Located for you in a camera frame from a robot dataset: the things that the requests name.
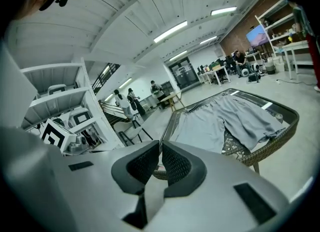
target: staircase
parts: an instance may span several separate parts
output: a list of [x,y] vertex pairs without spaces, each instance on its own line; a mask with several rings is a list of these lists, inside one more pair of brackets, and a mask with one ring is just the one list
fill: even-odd
[[109,124],[111,125],[111,127],[114,127],[114,124],[116,124],[117,122],[127,122],[127,119],[112,115],[112,114],[108,114],[106,112],[103,112],[106,119],[108,120]]
[[115,123],[117,122],[127,122],[128,119],[125,116],[122,108],[116,106],[116,105],[111,105],[109,103],[99,101],[100,107],[102,108],[102,111],[108,120],[109,124],[114,126]]

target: desk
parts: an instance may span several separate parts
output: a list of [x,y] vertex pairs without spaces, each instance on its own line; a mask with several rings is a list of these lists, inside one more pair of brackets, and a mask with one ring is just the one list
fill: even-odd
[[292,52],[293,62],[294,62],[294,66],[295,66],[295,73],[298,74],[297,60],[296,60],[296,55],[295,55],[294,50],[306,49],[306,48],[309,48],[308,42],[306,40],[299,41],[299,42],[292,42],[292,43],[289,43],[287,45],[282,46],[282,50],[284,52],[285,59],[286,59],[287,65],[288,65],[290,79],[292,79],[292,76],[291,76],[291,66],[290,66],[290,61],[289,61],[289,57],[288,57],[288,51]]
[[248,55],[246,55],[246,56],[244,56],[244,57],[245,57],[245,58],[253,57],[253,58],[254,58],[254,61],[255,61],[256,63],[258,63],[258,61],[257,61],[257,59],[256,59],[256,55],[259,55],[260,60],[262,61],[260,52],[258,52],[258,51],[255,52],[255,53],[248,54]]
[[219,86],[221,87],[221,83],[220,83],[219,77],[218,77],[218,75],[217,75],[217,71],[219,71],[219,70],[224,70],[225,75],[226,75],[226,78],[228,79],[228,82],[230,83],[231,80],[230,80],[229,75],[228,75],[228,72],[227,72],[227,70],[226,70],[226,66],[221,66],[221,67],[219,67],[219,68],[217,68],[217,69],[215,69],[215,70],[212,70],[212,71],[206,72],[206,73],[204,73],[204,74],[201,74],[200,76],[202,76],[202,77],[205,77],[205,76],[206,76],[206,78],[207,78],[208,81],[209,81],[209,84],[211,85],[212,83],[211,83],[211,80],[210,80],[209,75],[214,74],[216,80],[218,81]]
[[181,91],[177,92],[177,93],[171,93],[169,96],[165,97],[164,99],[162,99],[160,102],[165,102],[165,101],[169,101],[170,107],[171,107],[171,111],[176,111],[176,107],[175,107],[175,102],[173,100],[174,97],[176,97],[179,102],[182,104],[183,107],[185,107],[185,105],[182,103],[181,98],[178,97],[178,94],[181,93]]

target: woman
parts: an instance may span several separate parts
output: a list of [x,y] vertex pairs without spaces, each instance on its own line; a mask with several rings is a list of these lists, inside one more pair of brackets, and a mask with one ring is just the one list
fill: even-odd
[[307,15],[303,7],[297,4],[297,0],[286,0],[287,3],[292,7],[292,13],[294,17],[294,26],[296,32],[302,32],[303,36],[307,40],[309,46],[309,52],[311,55],[313,69],[317,80],[317,85],[314,89],[320,92],[320,53],[319,47],[317,46],[317,39],[314,31],[312,30],[308,21]]
[[130,103],[128,102],[128,100],[124,96],[122,96],[118,90],[114,90],[114,95],[116,105],[120,106],[120,108],[122,108],[123,110],[124,115],[132,120],[134,116],[131,114]]
[[136,109],[138,110],[141,116],[143,116],[146,113],[146,111],[144,110],[144,108],[141,106],[139,102],[140,97],[136,97],[136,95],[134,94],[134,91],[131,88],[129,88],[128,90],[127,99],[129,100],[130,103],[131,102],[135,103]]

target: metal railing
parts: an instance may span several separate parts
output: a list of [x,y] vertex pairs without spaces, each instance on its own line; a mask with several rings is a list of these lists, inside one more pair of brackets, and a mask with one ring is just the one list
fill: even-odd
[[111,104],[103,102],[103,101],[100,101],[99,103],[100,103],[100,106],[101,106],[103,112],[110,114],[110,115],[113,115],[118,118],[123,118],[123,119],[127,118],[121,107],[118,107],[116,105],[111,105]]
[[113,64],[113,63],[108,63],[101,73],[98,75],[97,79],[92,85],[92,89],[95,95],[99,92],[99,90],[104,86],[106,81],[111,77],[113,73],[117,71],[117,69],[120,67],[119,64]]

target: brick wall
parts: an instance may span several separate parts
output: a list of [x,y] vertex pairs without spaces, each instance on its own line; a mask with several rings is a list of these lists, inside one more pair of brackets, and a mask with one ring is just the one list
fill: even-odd
[[[257,21],[255,15],[260,16],[271,6],[273,6],[279,0],[259,0],[251,10],[245,15],[245,17],[234,27],[232,31],[220,42],[222,49],[226,55],[231,55],[234,50],[238,49],[241,52],[246,51],[251,45],[247,40],[246,34],[251,30],[252,26],[258,26],[259,22]],[[286,5],[281,10],[273,14],[270,19],[277,21],[278,19],[283,18],[284,16],[292,13],[292,8],[289,5]],[[291,25],[294,23],[294,20],[290,20],[279,27],[274,29],[274,33],[285,32],[286,29],[291,28]],[[269,43],[265,44],[267,50],[271,54],[272,48]]]

